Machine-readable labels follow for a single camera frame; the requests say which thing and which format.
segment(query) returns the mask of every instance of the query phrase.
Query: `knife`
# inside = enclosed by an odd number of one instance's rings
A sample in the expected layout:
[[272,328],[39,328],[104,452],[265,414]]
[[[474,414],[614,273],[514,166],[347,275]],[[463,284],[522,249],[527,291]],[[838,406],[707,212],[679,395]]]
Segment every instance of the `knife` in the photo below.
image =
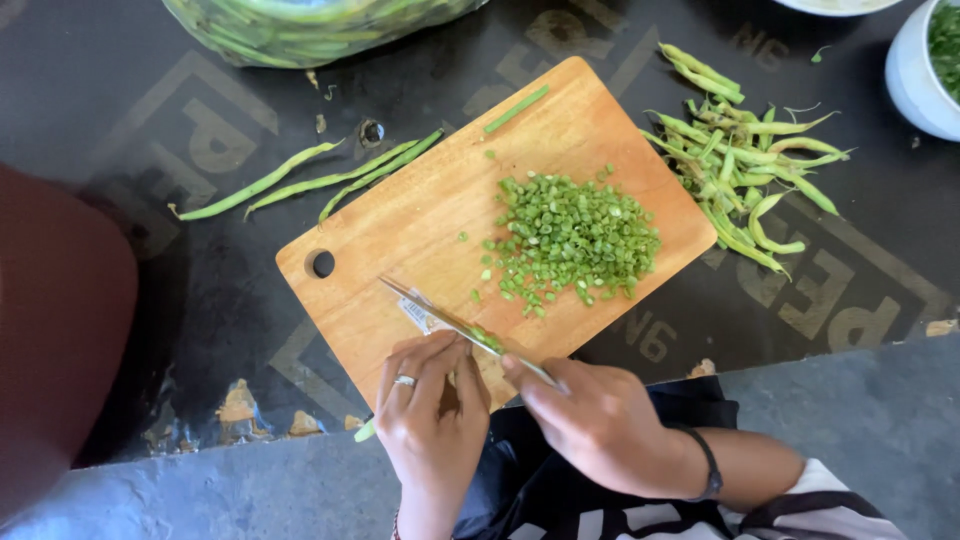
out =
[[[447,315],[443,311],[433,307],[428,302],[425,302],[422,297],[411,293],[406,288],[401,286],[399,283],[393,282],[389,278],[384,278],[383,276],[380,276],[379,279],[383,282],[383,284],[387,285],[392,291],[400,295],[400,297],[407,299],[407,301],[413,303],[414,306],[419,307],[420,309],[425,311],[428,315],[450,326],[454,331],[456,331],[457,333],[459,333],[460,335],[468,339],[471,343],[473,343],[477,347],[480,347],[484,351],[487,351],[488,353],[496,356],[497,358],[503,357],[502,354],[492,349],[490,345],[487,345],[483,341],[477,339],[477,337],[473,335],[473,332],[470,331],[467,325]],[[543,368],[539,367],[534,363],[531,363],[530,361],[526,360],[522,356],[519,356],[517,354],[515,354],[515,356],[517,358],[520,358],[520,361],[523,362],[523,365],[532,369],[534,373],[539,375],[540,378],[546,381],[547,384],[553,386],[554,388],[561,389],[560,385],[557,384],[557,382],[552,377],[550,377],[550,374],[544,371]]]

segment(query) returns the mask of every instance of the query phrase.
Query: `left hand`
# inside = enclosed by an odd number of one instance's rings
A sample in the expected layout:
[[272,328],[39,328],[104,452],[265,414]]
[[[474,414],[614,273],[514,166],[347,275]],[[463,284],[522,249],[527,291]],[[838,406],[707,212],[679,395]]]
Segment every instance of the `left hand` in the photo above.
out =
[[[438,331],[398,343],[383,364],[373,421],[403,485],[404,540],[450,537],[480,461],[491,397],[471,350],[456,332]],[[417,382],[396,383],[398,375]]]

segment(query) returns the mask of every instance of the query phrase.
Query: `plastic bag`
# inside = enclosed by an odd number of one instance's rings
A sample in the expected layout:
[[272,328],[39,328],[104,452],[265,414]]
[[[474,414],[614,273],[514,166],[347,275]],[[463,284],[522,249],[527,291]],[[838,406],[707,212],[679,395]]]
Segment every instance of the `plastic bag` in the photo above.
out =
[[237,66],[317,67],[444,24],[488,0],[163,0]]

